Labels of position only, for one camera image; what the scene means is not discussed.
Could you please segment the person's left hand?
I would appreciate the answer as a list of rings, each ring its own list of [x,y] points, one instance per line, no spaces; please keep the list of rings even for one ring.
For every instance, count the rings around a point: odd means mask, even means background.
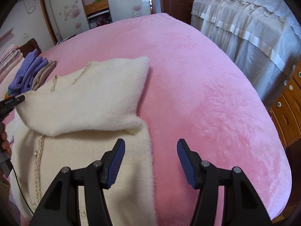
[[[3,124],[2,126],[3,126],[3,131],[1,132],[1,141],[2,141],[1,147],[9,156],[11,156],[12,150],[10,148],[9,141],[7,140],[7,133],[5,131],[5,125]]]

